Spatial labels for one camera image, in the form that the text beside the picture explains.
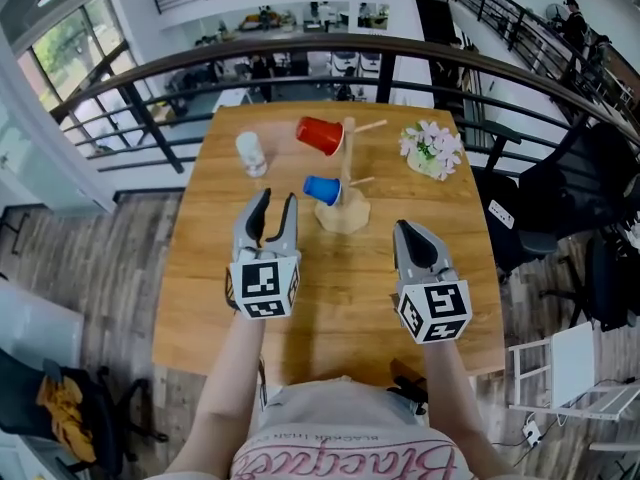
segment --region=office chair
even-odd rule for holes
[[[113,402],[107,389],[104,377],[108,375],[106,367],[98,371],[98,382],[93,382],[84,370],[60,368],[52,361],[45,361],[45,370],[30,368],[0,349],[0,430],[7,434],[40,437],[56,440],[51,430],[51,415],[44,407],[36,405],[36,397],[45,375],[54,378],[67,376],[74,380],[83,400],[80,404],[82,421],[91,430],[92,445],[96,454],[95,465],[108,475],[115,477],[122,471],[122,457],[130,462],[136,456],[127,446],[128,432],[135,432],[143,437],[150,437],[157,442],[166,442],[166,434],[145,430],[130,420],[129,406],[131,399],[139,389],[147,391],[149,385],[145,379],[137,379],[127,389],[120,401]],[[66,466],[57,460],[61,473],[69,477],[73,473],[83,471],[94,464],[79,462]]]
[[[581,313],[591,322],[598,320],[603,332],[625,325],[635,327],[636,314],[631,309],[635,297],[629,297],[635,282],[629,277],[635,276],[637,269],[625,268],[615,249],[599,233],[587,243],[584,285],[570,257],[561,258],[559,263],[567,265],[574,291],[543,290],[539,296],[553,295],[573,301],[575,309],[569,327],[576,325]]]
[[[554,252],[561,238],[610,225],[624,215],[625,190],[640,169],[614,126],[596,124],[568,133],[547,158],[520,174],[518,184],[494,167],[507,141],[521,143],[519,134],[492,121],[483,127],[496,142],[485,169],[473,172],[503,273]],[[489,211],[494,200],[513,217],[511,229]]]

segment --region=white folding chair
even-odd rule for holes
[[[523,349],[545,346],[548,346],[550,351],[549,364],[522,372],[520,352]],[[595,385],[593,329],[588,322],[560,331],[544,340],[509,347],[509,350],[513,352],[515,380],[514,403],[509,406],[510,409],[617,421],[622,411],[640,393],[640,383],[621,386]],[[548,406],[522,405],[522,381],[547,373],[550,375],[551,383]],[[572,407],[571,402],[583,395],[589,396],[590,393],[602,393],[602,396],[584,409]]]

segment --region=red cup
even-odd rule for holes
[[[309,146],[332,156],[340,149],[344,139],[341,123],[328,123],[322,119],[303,117],[298,121],[296,138]]]

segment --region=person's right arm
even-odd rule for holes
[[[429,425],[448,436],[480,480],[515,474],[484,433],[467,372],[454,341],[423,345]]]

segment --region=wooden floor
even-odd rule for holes
[[[13,235],[0,236],[0,271],[18,285],[85,316],[82,362],[94,370],[107,365],[115,394],[137,377],[153,381],[153,420],[169,434],[168,444],[145,444],[134,438],[139,461],[125,466],[123,479],[144,478],[163,471],[188,434],[204,379],[167,371],[151,363],[153,322],[169,240],[180,205],[179,194],[124,196],[114,215],[97,218],[57,218],[45,209],[31,210],[18,248],[10,253]],[[21,211],[10,212],[18,222]],[[506,345],[524,343],[566,328],[570,303],[539,301],[544,288],[570,289],[561,255],[583,264],[585,237],[565,240],[561,251],[542,262],[521,267],[502,289]],[[600,379],[640,376],[638,329],[598,333],[597,365]],[[530,366],[541,357],[528,357]],[[477,394],[489,436],[494,443],[522,440],[525,414],[505,408],[511,401],[513,365],[477,379]],[[525,396],[540,386],[525,389]],[[563,426],[553,417],[537,417],[543,443],[523,460],[526,445],[498,446],[518,471],[540,478],[618,478],[617,456],[588,452],[594,440],[622,440],[640,434],[640,418],[619,423],[568,419]]]

